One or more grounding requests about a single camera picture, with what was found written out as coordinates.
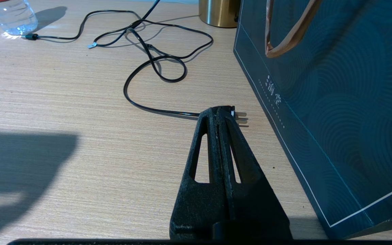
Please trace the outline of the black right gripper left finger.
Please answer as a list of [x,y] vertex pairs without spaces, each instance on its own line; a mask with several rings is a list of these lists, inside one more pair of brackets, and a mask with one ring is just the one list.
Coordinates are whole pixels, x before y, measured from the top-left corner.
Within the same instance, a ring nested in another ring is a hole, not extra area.
[[[212,239],[213,225],[227,218],[217,108],[200,113],[170,218],[171,239]],[[209,182],[195,180],[202,137],[208,141]]]

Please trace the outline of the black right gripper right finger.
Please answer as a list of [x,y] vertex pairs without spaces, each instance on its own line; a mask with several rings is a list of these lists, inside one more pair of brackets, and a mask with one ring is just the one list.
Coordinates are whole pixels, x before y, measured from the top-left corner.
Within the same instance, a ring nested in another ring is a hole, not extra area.
[[218,239],[292,239],[290,221],[239,129],[231,107],[217,108],[227,218]]

